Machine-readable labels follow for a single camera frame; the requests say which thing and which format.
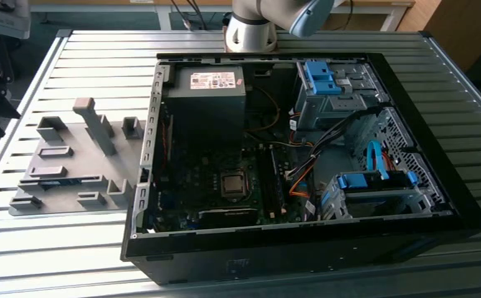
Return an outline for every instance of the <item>power supply label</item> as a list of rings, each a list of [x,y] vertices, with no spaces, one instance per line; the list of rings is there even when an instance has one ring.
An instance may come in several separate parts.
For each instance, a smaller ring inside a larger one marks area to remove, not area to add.
[[[235,73],[194,73],[191,74],[191,89],[235,88]]]

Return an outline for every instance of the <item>black cable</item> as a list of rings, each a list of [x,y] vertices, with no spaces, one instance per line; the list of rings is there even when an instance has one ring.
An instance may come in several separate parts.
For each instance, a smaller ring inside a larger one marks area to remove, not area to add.
[[[211,24],[211,21],[214,20],[214,17],[216,16],[216,12],[214,12],[214,14],[212,14],[212,16],[211,16],[211,18],[208,19],[208,21],[207,21],[207,25],[210,25]]]
[[[350,10],[348,10],[348,15],[347,15],[346,24],[344,24],[343,26],[339,26],[339,27],[331,29],[331,31],[339,30],[339,29],[342,29],[342,28],[343,28],[343,30],[347,29],[347,25],[348,25],[348,23],[350,23],[350,21],[351,21],[351,17],[353,17],[353,9],[354,9],[354,7],[355,7],[355,3],[353,2],[353,0],[348,0],[348,6],[350,6],[350,8],[348,8]]]
[[[294,176],[303,168],[306,168],[311,162],[315,162],[316,158],[322,154],[322,148],[324,145],[328,145],[334,140],[336,140],[343,133],[346,132],[347,125],[361,116],[377,114],[382,110],[381,107],[371,107],[362,111],[355,111],[351,115],[343,118],[322,135],[318,141],[314,143],[314,146],[308,152],[308,159],[300,163],[288,173],[287,177]]]
[[[192,0],[192,2],[191,2],[191,0],[186,0],[186,1],[190,4],[190,6],[192,7],[194,11],[196,12],[198,17],[200,18],[202,26],[203,26],[204,30],[207,30],[207,24],[204,22],[204,18],[202,16],[200,8],[198,7],[196,1],[195,0]]]
[[[181,11],[180,11],[180,8],[177,7],[177,4],[173,2],[173,0],[171,0],[171,3],[172,3],[172,5],[173,5],[173,7],[176,8],[176,11],[177,11],[177,13],[180,14],[181,19],[186,20],[186,21],[188,21],[187,18],[184,17],[184,14],[183,14]]]

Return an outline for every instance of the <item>orange wire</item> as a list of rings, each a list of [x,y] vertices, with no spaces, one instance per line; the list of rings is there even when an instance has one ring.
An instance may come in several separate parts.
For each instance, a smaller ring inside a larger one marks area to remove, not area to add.
[[[310,197],[306,192],[291,192],[290,195],[291,196],[298,196],[298,197],[306,197],[306,198]]]
[[[387,168],[389,168],[390,170],[395,170],[395,165],[393,164],[391,159],[390,159],[390,156],[387,155],[387,153],[386,153],[386,152],[382,152],[382,156],[383,156],[385,159],[386,159]]]
[[[294,131],[291,130],[290,136],[288,136],[288,141],[292,145],[300,145],[300,143],[294,142],[292,139],[294,139]],[[311,142],[306,142],[304,144],[307,144],[307,146],[310,146],[310,147],[314,147],[314,144]]]
[[[307,175],[307,173],[310,172],[310,170],[312,169],[314,164],[311,164],[311,166],[304,170],[303,174],[299,176],[298,181],[294,183],[294,185],[291,186],[290,190],[288,190],[288,194],[294,193],[294,190],[299,184],[299,182],[303,180],[304,176]]]

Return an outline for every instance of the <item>cable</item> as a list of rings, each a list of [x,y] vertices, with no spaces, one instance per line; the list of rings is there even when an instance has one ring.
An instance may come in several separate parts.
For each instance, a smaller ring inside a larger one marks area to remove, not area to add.
[[[300,145],[300,143],[294,142],[294,131],[290,131],[288,141],[292,145]],[[304,143],[308,147],[312,147],[314,144],[311,142]]]
[[[395,170],[395,165],[393,164],[391,158],[387,155],[386,152],[382,152],[382,157],[386,159],[386,164],[387,164],[387,169],[394,171]]]
[[[275,119],[274,119],[272,123],[270,123],[267,126],[258,127],[255,129],[246,129],[244,132],[260,132],[262,130],[266,130],[270,127],[272,127],[275,125],[275,123],[279,121],[280,109],[279,109],[275,99],[270,96],[270,94],[262,88],[254,86],[254,89],[259,90],[266,95],[266,97],[270,99],[270,101],[272,102],[274,107],[275,107]]]
[[[190,4],[190,6],[192,6],[194,11],[196,12],[198,17],[200,18],[202,26],[203,26],[204,30],[207,30],[207,24],[204,22],[204,18],[202,16],[200,8],[198,7],[198,4],[196,4],[196,0],[192,0],[192,2],[191,2],[191,0],[186,0],[186,1]]]
[[[300,182],[300,180],[303,180],[304,176],[308,174],[310,170],[312,169],[314,164],[310,165],[310,167],[304,170],[303,174],[299,176],[299,179],[296,180],[296,182],[294,183],[294,185],[291,186],[290,190],[288,190],[288,194],[294,193],[294,190]]]
[[[177,4],[173,2],[173,0],[171,0],[171,3],[172,3],[172,5],[173,5],[173,8],[176,8],[176,11],[177,11],[181,19],[187,20],[187,18],[184,17],[184,14],[183,14],[181,11],[180,11],[180,8],[177,7]]]
[[[214,20],[215,16],[216,16],[216,12],[214,12],[214,14],[212,14],[211,18],[208,19],[208,21],[207,21],[207,25],[211,25],[211,21]]]
[[[379,108],[374,107],[370,109],[366,109],[363,111],[355,111],[351,115],[348,115],[346,118],[343,118],[322,135],[322,137],[318,139],[318,141],[314,143],[314,146],[308,152],[308,159],[300,163],[298,167],[295,167],[290,172],[286,174],[286,178],[292,177],[300,169],[303,169],[315,159],[319,157],[322,153],[322,148],[324,145],[328,145],[334,140],[336,140],[344,133],[346,126],[361,116],[375,114],[378,113]]]
[[[298,196],[298,197],[306,197],[306,198],[310,197],[306,192],[291,192],[291,193],[288,193],[288,195]]]
[[[354,7],[355,7],[355,3],[353,2],[353,0],[348,0],[348,6],[350,6],[350,8],[348,8],[348,15],[347,15],[346,24],[344,24],[343,26],[339,26],[339,27],[331,29],[331,31],[339,30],[339,29],[342,29],[342,28],[343,28],[343,30],[347,29],[347,25],[348,25],[348,23],[350,23],[350,21],[351,21],[351,17],[353,17],[353,9],[354,9]]]
[[[256,135],[254,135],[251,132],[244,132],[254,140],[256,140],[258,142],[262,142],[262,143],[270,143],[270,144],[279,144],[279,145],[283,145],[283,146],[287,146],[287,147],[303,147],[302,145],[294,145],[294,144],[287,144],[287,143],[283,143],[283,142],[276,142],[276,141],[267,141],[267,140],[263,140],[262,138],[259,138]]]

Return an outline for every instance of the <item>blue latch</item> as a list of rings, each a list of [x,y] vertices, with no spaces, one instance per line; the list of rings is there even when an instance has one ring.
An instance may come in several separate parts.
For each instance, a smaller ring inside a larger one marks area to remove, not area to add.
[[[363,174],[344,174],[347,188],[367,188],[366,177]]]
[[[342,93],[342,88],[334,83],[334,72],[328,69],[327,62],[307,61],[304,62],[304,70],[312,83],[315,95],[338,95]]]
[[[410,180],[410,183],[413,186],[415,186],[419,183],[419,179],[417,178],[415,172],[414,171],[409,171],[406,173],[407,179]]]
[[[343,179],[343,177],[338,177],[336,181],[338,181],[339,189],[346,189],[347,188],[346,179]]]

